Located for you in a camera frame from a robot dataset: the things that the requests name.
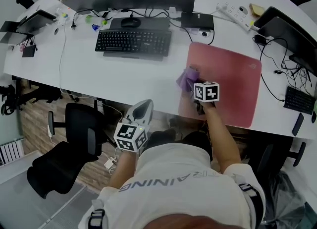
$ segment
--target black keyboard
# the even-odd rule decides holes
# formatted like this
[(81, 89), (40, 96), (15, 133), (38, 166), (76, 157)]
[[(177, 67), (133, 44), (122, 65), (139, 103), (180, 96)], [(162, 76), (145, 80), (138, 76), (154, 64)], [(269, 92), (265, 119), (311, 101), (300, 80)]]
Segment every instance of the black keyboard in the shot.
[(287, 87), (284, 107), (301, 113), (311, 115), (313, 113), (315, 98), (298, 91), (292, 87)]
[(171, 31), (162, 30), (101, 30), (95, 51), (166, 57), (171, 35)]

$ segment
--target white t-shirt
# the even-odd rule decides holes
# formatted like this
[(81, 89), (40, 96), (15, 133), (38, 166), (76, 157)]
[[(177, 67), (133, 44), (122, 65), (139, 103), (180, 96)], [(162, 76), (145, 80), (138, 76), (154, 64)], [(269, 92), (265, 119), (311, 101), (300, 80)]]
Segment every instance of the white t-shirt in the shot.
[[(250, 228), (247, 201), (231, 176), (240, 175), (261, 195), (264, 193), (251, 167), (229, 166), (224, 174), (210, 168), (208, 153), (179, 143), (146, 150), (139, 158), (133, 178), (119, 190), (105, 187), (102, 199), (107, 229), (143, 229), (150, 221), (170, 214), (207, 216), (220, 223)], [(91, 207), (78, 228), (87, 229)]]

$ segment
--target red mouse pad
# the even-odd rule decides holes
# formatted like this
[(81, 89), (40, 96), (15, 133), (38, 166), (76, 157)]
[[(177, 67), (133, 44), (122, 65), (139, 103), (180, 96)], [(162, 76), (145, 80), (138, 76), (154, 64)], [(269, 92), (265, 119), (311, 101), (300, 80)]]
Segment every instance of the red mouse pad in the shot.
[[(220, 85), (220, 99), (215, 103), (226, 125), (251, 126), (257, 104), (262, 64), (259, 60), (226, 49), (193, 42), (189, 47), (187, 67), (200, 72), (200, 78)], [(205, 120), (198, 115), (190, 94), (183, 92), (179, 115)]]

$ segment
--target floor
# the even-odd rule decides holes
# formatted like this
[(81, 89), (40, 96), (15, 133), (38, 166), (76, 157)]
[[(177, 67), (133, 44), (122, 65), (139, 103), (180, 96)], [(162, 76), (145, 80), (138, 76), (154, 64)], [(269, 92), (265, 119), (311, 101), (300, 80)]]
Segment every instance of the floor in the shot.
[[(27, 88), (27, 84), (24, 81), (22, 83), (24, 85), (24, 93), (30, 92), (32, 89), (35, 89), (35, 86), (32, 86), (32, 89), (29, 90)], [(24, 134), (23, 148), (25, 154), (30, 153), (34, 150), (39, 150), (41, 153), (45, 154), (49, 150), (51, 150), (56, 144), (61, 141), (66, 141), (65, 129), (58, 128), (55, 130), (55, 135), (52, 139), (48, 136), (48, 112), (53, 111), (54, 120), (59, 122), (64, 122), (64, 112), (66, 104), (73, 103), (68, 95), (63, 94), (63, 98), (54, 101), (51, 104), (46, 103), (45, 101), (38, 101), (36, 103), (32, 103), (32, 100), (27, 102), (26, 105), (22, 106), (21, 111), (21, 122), (22, 129)], [(89, 106), (94, 106), (94, 99), (92, 98), (83, 98), (80, 99), (79, 103), (86, 104)], [(108, 104), (119, 111), (125, 112), (130, 106), (109, 102)], [(99, 111), (103, 112), (102, 104), (99, 103)], [(114, 134), (114, 130), (116, 127), (116, 123), (120, 120), (120, 113), (114, 111), (111, 108), (107, 108), (107, 112), (105, 115), (109, 116), (110, 124), (108, 128), (105, 129), (105, 132), (108, 136), (112, 137)], [(186, 134), (195, 131), (200, 128), (203, 124), (202, 121), (192, 120), (188, 118), (182, 118), (175, 115), (165, 114), (162, 112), (154, 111), (153, 120), (151, 122), (151, 132), (166, 130), (168, 129), (168, 122), (170, 119), (173, 119), (174, 124), (179, 127), (180, 133), (185, 136)], [(235, 127), (230, 127), (229, 131), (238, 134), (246, 134), (247, 130), (239, 129)], [(236, 141), (239, 145), (239, 149), (243, 156), (243, 151), (246, 148), (246, 144), (244, 140), (241, 138), (236, 138)], [(103, 144), (103, 152), (105, 152), (109, 157), (114, 156), (114, 148), (106, 143)], [(84, 165), (82, 170), (80, 171), (77, 180), (81, 183), (84, 183), (91, 187), (96, 191), (100, 191), (103, 187), (105, 187), (111, 177), (108, 170), (105, 168), (104, 164), (107, 161), (107, 157), (102, 154), (99, 157), (98, 161), (87, 163)], [(212, 168), (215, 170), (219, 170), (218, 164), (216, 161), (213, 161)]]

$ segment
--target white desk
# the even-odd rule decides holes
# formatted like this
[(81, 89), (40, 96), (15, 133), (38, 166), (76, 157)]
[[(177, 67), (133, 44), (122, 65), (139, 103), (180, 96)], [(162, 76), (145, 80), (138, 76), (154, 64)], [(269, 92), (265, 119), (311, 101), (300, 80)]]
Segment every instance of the white desk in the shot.
[[(195, 0), (194, 11), (211, 13), (215, 11), (218, 2), (229, 1), (238, 6), (248, 6), (255, 3), (265, 8), (275, 6), (294, 21), (300, 24), (317, 40), (317, 25), (297, 6), (289, 0)], [(20, 16), (30, 15), (36, 9), (43, 9), (54, 14), (60, 5), (55, 0), (39, 0), (28, 11)], [(73, 17), (73, 10), (67, 9)], [(120, 13), (117, 17), (128, 16)], [(141, 59), (103, 57), (95, 52), (97, 33), (84, 24), (80, 18), (75, 31), (70, 29), (71, 20), (66, 23), (66, 45), (61, 61), (61, 87), (91, 96), (105, 98), (133, 105), (143, 99), (152, 99), (154, 109), (170, 114), (178, 114), (181, 91), (175, 80), (186, 66), (190, 40), (184, 31), (172, 27), (172, 42), (169, 56), (162, 62)], [(36, 36), (38, 51), (33, 58), (22, 58), (22, 53), (16, 47), (8, 51), (4, 71), (8, 74), (34, 80), (40, 83), (59, 87), (59, 60), (64, 44), (64, 28), (59, 26), (59, 32), (53, 32), (58, 25), (46, 27)], [(259, 59), (260, 50), (253, 42), (256, 32), (246, 33), (238, 25), (221, 19), (214, 19), (215, 39), (213, 46), (229, 49), (253, 58)], [(194, 41), (208, 43), (211, 38), (192, 35)], [(276, 59), (280, 64), (284, 48), (272, 43), (265, 49), (266, 54)], [(273, 74), (276, 70), (272, 60), (263, 57), (263, 77), (271, 91), (279, 96), (285, 95), (287, 80), (285, 75)], [(317, 79), (311, 75), (313, 88)], [(310, 93), (314, 89), (307, 85)], [(291, 130), (298, 117), (298, 112), (283, 108), (283, 103), (277, 101), (261, 81), (258, 102), (250, 129), (292, 136)], [(304, 114), (305, 120), (298, 137), (315, 139), (317, 125), (311, 123), (311, 116)]]

